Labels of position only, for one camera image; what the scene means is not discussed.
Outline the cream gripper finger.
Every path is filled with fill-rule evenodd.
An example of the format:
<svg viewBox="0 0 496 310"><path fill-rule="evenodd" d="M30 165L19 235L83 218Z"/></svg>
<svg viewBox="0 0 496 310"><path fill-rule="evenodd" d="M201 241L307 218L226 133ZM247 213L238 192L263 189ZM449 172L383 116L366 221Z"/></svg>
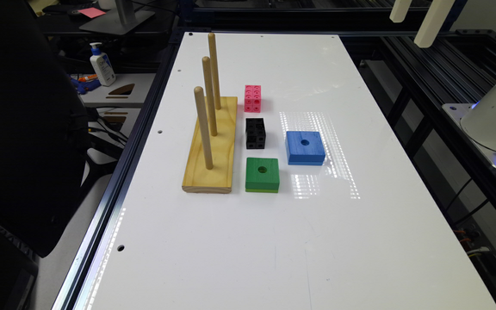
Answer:
<svg viewBox="0 0 496 310"><path fill-rule="evenodd" d="M390 13L390 20L394 23L401 23L406 19L406 15L411 6L412 0L395 0Z"/></svg>
<svg viewBox="0 0 496 310"><path fill-rule="evenodd" d="M430 47L436 39L455 0L433 0L425 18L414 38L414 43L420 48Z"/></svg>

